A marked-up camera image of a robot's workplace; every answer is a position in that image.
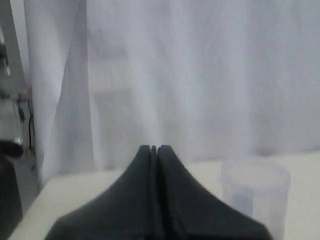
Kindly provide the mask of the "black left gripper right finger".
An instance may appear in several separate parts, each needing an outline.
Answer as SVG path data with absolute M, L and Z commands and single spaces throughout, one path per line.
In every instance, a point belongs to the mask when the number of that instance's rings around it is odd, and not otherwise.
M 158 197 L 167 240 L 271 240 L 260 222 L 233 209 L 203 187 L 173 148 L 157 151 Z

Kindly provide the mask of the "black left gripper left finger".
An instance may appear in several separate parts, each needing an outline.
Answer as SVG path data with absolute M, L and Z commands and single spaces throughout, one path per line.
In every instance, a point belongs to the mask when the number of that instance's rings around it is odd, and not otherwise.
M 103 193 L 58 218 L 48 240 L 158 240 L 156 147 L 142 145 Z

